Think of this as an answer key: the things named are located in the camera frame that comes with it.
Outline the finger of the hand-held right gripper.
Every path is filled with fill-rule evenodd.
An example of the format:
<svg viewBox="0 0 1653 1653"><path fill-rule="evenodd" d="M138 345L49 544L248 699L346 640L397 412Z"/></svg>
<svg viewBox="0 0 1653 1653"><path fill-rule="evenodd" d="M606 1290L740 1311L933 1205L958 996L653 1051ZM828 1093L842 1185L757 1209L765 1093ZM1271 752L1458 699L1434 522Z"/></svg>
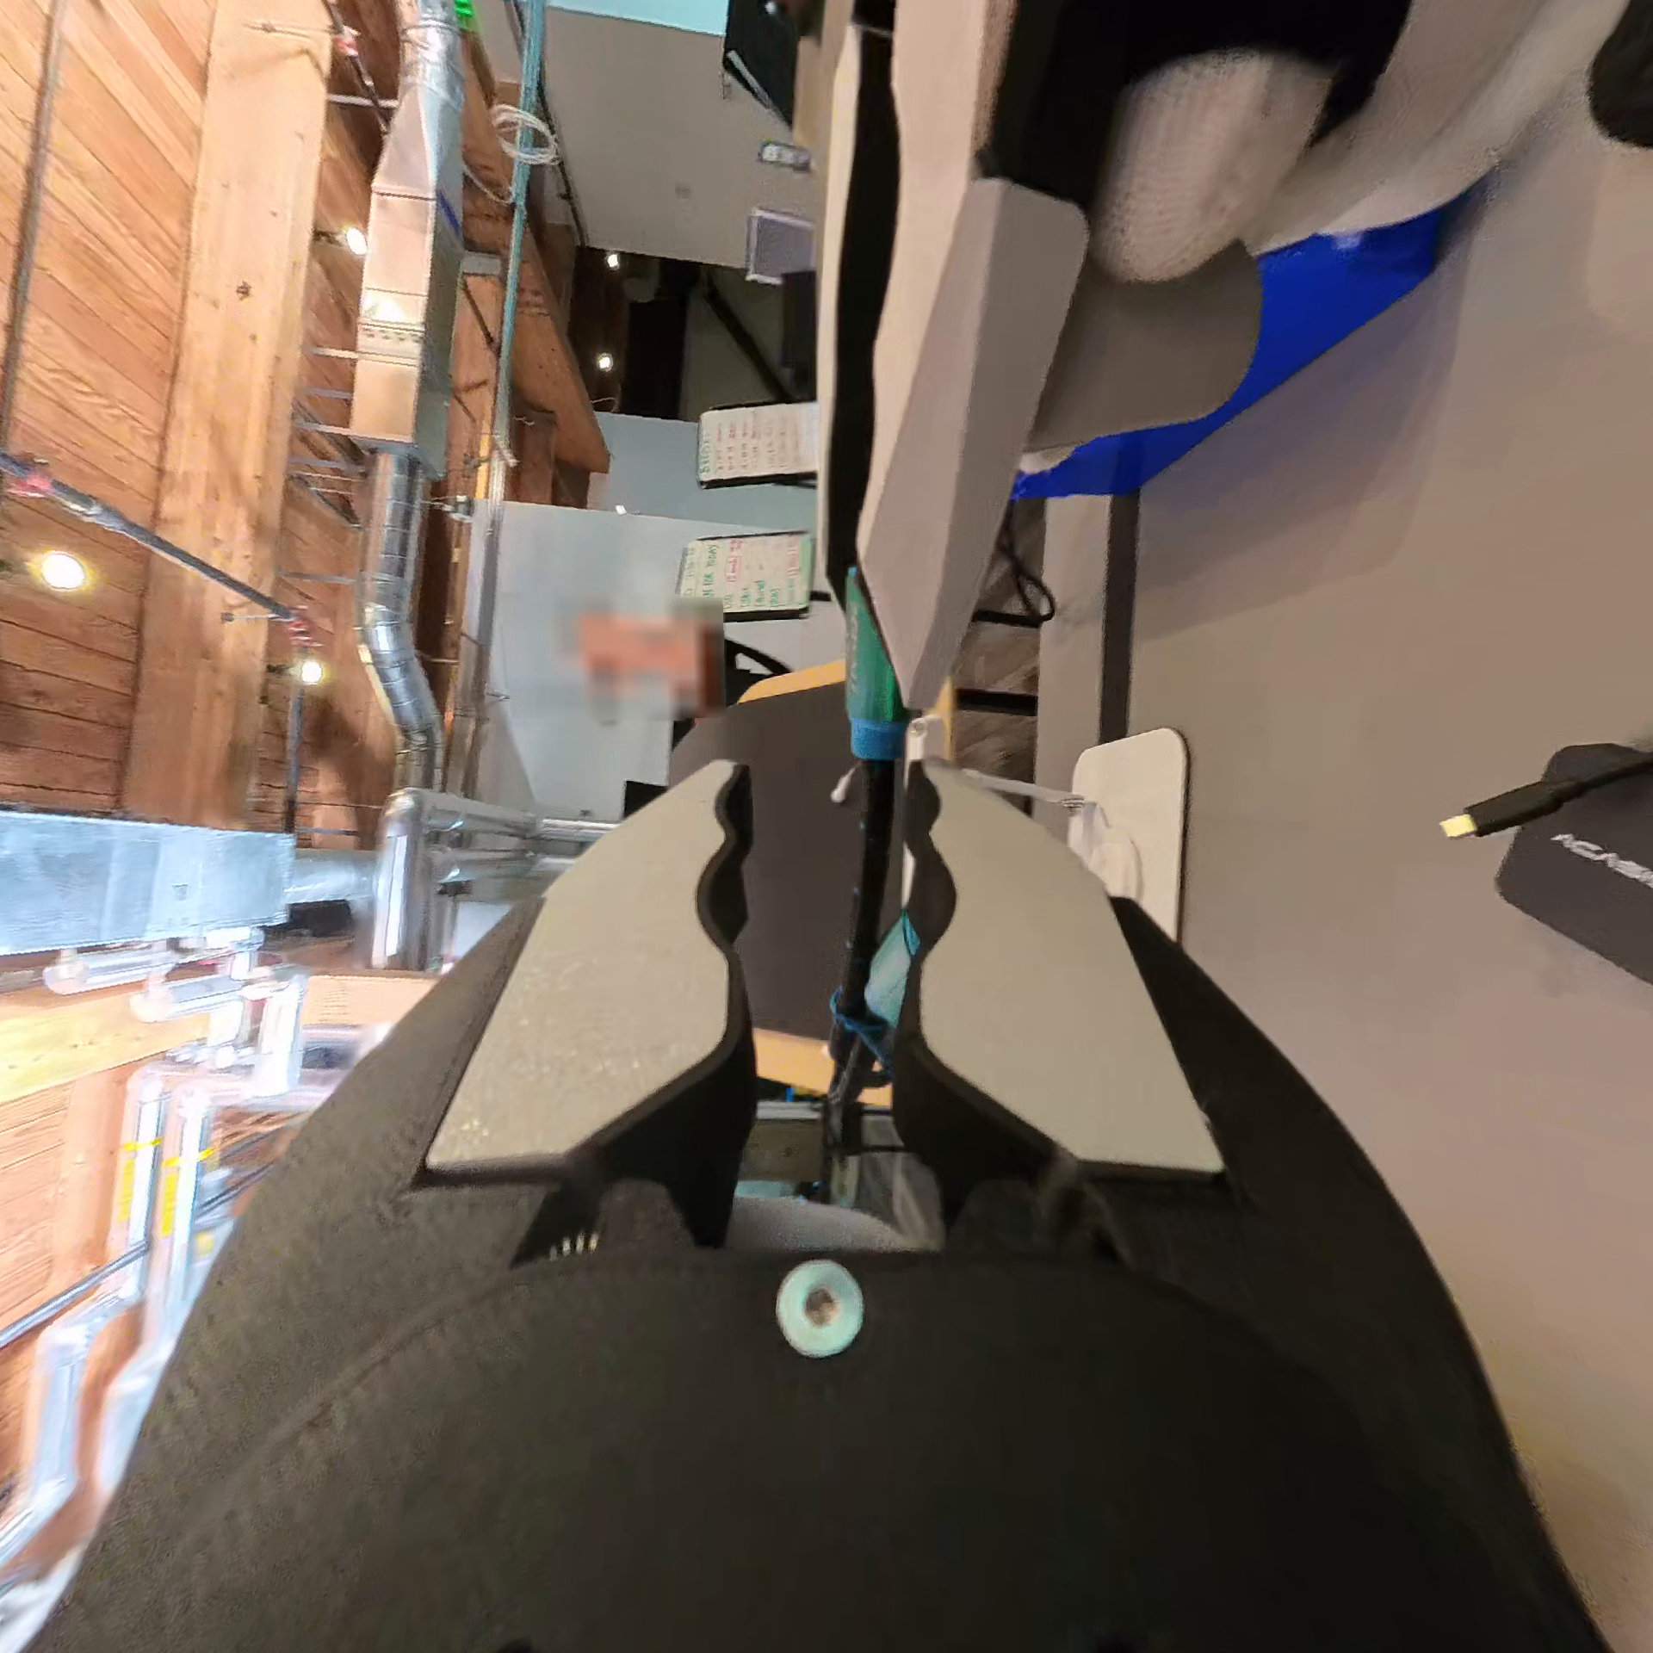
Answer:
<svg viewBox="0 0 1653 1653"><path fill-rule="evenodd" d="M860 575L907 709L938 701L972 624L1086 243L1068 201L1009 180L964 190L860 528Z"/></svg>
<svg viewBox="0 0 1653 1653"><path fill-rule="evenodd" d="M824 571L846 575L872 477L875 343L895 243L895 5L828 5L828 24L836 54L820 150L816 504Z"/></svg>

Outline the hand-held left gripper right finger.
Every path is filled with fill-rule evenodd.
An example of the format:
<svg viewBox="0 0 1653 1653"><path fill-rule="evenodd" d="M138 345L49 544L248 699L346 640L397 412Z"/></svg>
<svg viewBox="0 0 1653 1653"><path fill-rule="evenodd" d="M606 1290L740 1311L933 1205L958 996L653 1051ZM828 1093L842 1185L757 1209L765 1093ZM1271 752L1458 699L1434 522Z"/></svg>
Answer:
<svg viewBox="0 0 1653 1653"><path fill-rule="evenodd" d="M944 762L907 798L917 951L895 1130L936 1189L940 1248L1064 1248L1125 1191L1228 1197L1228 1168L1106 884Z"/></svg>

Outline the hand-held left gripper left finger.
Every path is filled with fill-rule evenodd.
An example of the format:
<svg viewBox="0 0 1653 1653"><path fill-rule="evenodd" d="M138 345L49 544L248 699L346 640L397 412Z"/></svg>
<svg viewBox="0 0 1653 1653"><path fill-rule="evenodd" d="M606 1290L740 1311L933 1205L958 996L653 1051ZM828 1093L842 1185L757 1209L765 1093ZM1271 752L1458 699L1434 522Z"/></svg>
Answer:
<svg viewBox="0 0 1653 1653"><path fill-rule="evenodd" d="M429 1142L446 1185L539 1183L590 1213L667 1193L722 1248L757 1111L748 920L751 778L716 758L547 890Z"/></svg>

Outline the braided hdmi cable green plugs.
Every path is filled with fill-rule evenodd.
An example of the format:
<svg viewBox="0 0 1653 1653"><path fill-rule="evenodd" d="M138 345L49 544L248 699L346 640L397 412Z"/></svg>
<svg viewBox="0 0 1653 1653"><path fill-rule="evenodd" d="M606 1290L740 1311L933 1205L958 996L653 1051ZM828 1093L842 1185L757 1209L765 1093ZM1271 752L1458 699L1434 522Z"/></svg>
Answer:
<svg viewBox="0 0 1653 1653"><path fill-rule="evenodd" d="M885 916L883 906L887 896L901 892L895 868L901 851L897 809L903 800L907 733L915 717L903 705L856 571L846 579L844 599L844 711L854 766L836 798L858 798L860 851L838 989L844 989L852 1004L860 1000L899 1024L917 933L901 908ZM875 1083L893 1079L895 1050L889 1061L872 1061L872 1053L862 1048L852 1048L840 1061L828 1053L832 1079L822 1107L822 1150L828 1173L838 1175L862 1154L864 1095Z"/></svg>

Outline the black usb hub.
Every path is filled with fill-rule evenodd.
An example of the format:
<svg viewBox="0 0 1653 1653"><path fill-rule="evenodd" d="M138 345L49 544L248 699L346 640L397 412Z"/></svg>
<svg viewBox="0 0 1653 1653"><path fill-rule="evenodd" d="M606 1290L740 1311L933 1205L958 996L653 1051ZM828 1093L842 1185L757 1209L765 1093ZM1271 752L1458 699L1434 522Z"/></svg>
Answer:
<svg viewBox="0 0 1653 1653"><path fill-rule="evenodd" d="M1493 888L1519 916L1651 983L1651 752L1582 744L1541 778L1444 819L1448 841L1507 839Z"/></svg>

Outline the person's right hand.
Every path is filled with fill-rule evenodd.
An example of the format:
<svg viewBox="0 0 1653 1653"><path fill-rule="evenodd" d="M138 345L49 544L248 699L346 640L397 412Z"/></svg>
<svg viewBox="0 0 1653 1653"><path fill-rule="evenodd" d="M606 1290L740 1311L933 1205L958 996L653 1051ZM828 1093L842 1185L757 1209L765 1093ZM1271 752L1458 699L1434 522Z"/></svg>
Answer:
<svg viewBox="0 0 1653 1653"><path fill-rule="evenodd" d="M1570 5L1186 5L1139 20L1088 209L1123 284L1425 215L1486 174L1570 56Z"/></svg>

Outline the handwritten whiteboard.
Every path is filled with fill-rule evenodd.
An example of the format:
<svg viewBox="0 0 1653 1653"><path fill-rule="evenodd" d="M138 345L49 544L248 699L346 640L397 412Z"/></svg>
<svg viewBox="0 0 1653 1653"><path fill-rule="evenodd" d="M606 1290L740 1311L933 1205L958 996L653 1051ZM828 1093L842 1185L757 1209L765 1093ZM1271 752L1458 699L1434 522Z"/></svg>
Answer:
<svg viewBox="0 0 1653 1653"><path fill-rule="evenodd" d="M814 487L820 404L775 402L704 410L694 426L694 483L702 491Z"/></svg>
<svg viewBox="0 0 1653 1653"><path fill-rule="evenodd" d="M809 532L718 534L690 540L675 569L675 601L734 622L801 619L814 597Z"/></svg>

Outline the wooden book stand white base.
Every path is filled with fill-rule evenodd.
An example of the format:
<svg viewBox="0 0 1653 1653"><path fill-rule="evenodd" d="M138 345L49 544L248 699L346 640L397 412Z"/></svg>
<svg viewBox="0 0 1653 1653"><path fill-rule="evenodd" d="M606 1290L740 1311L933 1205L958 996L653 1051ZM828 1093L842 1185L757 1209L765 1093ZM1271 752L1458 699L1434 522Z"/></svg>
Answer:
<svg viewBox="0 0 1653 1653"><path fill-rule="evenodd" d="M840 660L767 676L734 707L694 723L669 766L673 782L718 758L748 770L755 839L738 955L757 1075L809 1101L822 1099L834 1075L830 996L860 868L856 819L830 802L852 768L842 689ZM1182 933L1188 778L1184 739L1149 731L1086 750L1068 784L1080 802L1068 847L1171 939Z"/></svg>

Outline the blue plastic bin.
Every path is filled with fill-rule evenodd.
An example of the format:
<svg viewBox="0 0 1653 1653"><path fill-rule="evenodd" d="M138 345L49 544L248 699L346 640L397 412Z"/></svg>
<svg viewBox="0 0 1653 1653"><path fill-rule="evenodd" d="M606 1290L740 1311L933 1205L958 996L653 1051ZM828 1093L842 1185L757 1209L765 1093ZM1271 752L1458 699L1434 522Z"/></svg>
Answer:
<svg viewBox="0 0 1653 1653"><path fill-rule="evenodd" d="M1023 461L1011 499L1112 499L1151 483L1419 288L1440 258L1454 207L1450 199L1409 221L1310 237L1263 255L1259 335L1226 404L1200 420L1086 441L1049 469Z"/></svg>

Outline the silver ventilation duct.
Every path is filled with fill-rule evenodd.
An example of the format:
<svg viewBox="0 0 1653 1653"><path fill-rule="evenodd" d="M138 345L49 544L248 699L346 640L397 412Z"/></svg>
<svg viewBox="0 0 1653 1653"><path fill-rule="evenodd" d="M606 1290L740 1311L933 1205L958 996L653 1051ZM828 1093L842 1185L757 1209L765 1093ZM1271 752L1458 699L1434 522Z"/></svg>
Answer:
<svg viewBox="0 0 1653 1653"><path fill-rule="evenodd" d="M437 784L441 715L415 640L427 497L446 475L462 282L462 32L395 5L399 99L370 190L348 436L370 455L358 650L397 739L395 792Z"/></svg>

